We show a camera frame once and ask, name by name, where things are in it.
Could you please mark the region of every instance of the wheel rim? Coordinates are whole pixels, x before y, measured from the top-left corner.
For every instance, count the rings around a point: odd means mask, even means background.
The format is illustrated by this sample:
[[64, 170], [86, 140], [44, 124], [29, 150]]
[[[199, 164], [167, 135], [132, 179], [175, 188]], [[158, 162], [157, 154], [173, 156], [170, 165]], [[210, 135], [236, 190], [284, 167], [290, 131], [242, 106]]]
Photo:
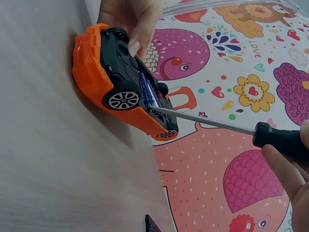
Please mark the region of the wheel rim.
[[159, 133], [158, 138], [161, 138], [161, 139], [171, 138], [171, 137], [176, 136], [177, 133], [178, 132], [176, 130], [169, 130], [168, 132]]
[[135, 92], [120, 92], [113, 95], [108, 104], [111, 108], [117, 110], [125, 110], [132, 108], [140, 101], [139, 96]]

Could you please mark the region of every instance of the finger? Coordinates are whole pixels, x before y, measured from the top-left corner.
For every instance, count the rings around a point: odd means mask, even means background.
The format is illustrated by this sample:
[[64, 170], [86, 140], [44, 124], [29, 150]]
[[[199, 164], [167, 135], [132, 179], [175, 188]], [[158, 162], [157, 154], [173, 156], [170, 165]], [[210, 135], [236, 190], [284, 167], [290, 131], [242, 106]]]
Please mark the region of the finger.
[[306, 120], [301, 124], [300, 138], [303, 144], [309, 148], [309, 120]]
[[129, 52], [133, 57], [140, 51], [145, 54], [155, 30], [155, 25], [161, 18], [162, 8], [160, 4], [154, 4], [147, 8], [138, 19], [136, 27], [132, 30], [129, 42]]
[[128, 27], [126, 27], [124, 24], [120, 23], [114, 16], [106, 13], [106, 12], [100, 12], [98, 16], [98, 23], [105, 23], [109, 27], [113, 28], [122, 28], [125, 31], [128, 31]]
[[273, 146], [265, 145], [262, 148], [262, 154], [293, 202], [299, 189], [306, 183], [304, 178], [297, 168]]
[[304, 163], [300, 163], [293, 159], [292, 157], [284, 156], [294, 167], [297, 168], [301, 176], [304, 178], [305, 182], [309, 182], [309, 174], [306, 170], [306, 165]]

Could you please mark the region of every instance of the hand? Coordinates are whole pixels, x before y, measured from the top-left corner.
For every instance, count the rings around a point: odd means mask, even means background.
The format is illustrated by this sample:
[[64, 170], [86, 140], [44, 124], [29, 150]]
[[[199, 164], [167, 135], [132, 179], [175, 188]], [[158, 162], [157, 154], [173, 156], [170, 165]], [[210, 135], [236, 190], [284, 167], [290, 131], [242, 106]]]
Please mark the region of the hand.
[[126, 30], [130, 55], [143, 60], [161, 16], [161, 0], [102, 0], [98, 23]]
[[[300, 137], [309, 148], [309, 120], [301, 125]], [[262, 154], [290, 198], [293, 231], [309, 231], [309, 164], [285, 157], [271, 145], [264, 146]]]

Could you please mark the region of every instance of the screwdriver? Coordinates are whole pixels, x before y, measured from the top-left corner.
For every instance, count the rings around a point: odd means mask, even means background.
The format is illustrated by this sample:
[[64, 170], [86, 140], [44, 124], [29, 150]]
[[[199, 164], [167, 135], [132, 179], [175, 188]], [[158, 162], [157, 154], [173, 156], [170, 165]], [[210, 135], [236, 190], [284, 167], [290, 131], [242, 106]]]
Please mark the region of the screwdriver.
[[302, 162], [309, 162], [309, 149], [302, 143], [299, 130], [278, 130], [266, 122], [258, 122], [255, 129], [249, 129], [225, 122], [199, 117], [188, 113], [178, 112], [161, 107], [148, 106], [151, 110], [158, 111], [174, 117], [200, 122], [211, 126], [236, 131], [253, 136], [253, 145], [262, 148], [266, 144], [273, 145], [279, 152], [293, 157]]

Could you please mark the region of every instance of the plastic toy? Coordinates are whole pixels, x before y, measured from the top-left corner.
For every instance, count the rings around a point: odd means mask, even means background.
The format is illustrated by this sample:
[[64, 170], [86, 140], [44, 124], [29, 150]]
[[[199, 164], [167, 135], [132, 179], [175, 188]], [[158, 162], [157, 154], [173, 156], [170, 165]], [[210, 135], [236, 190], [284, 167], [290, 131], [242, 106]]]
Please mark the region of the plastic toy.
[[173, 109], [168, 87], [158, 83], [138, 56], [128, 53], [129, 36], [104, 23], [88, 27], [75, 39], [73, 77], [99, 108], [157, 141], [178, 136], [176, 117], [148, 106]]

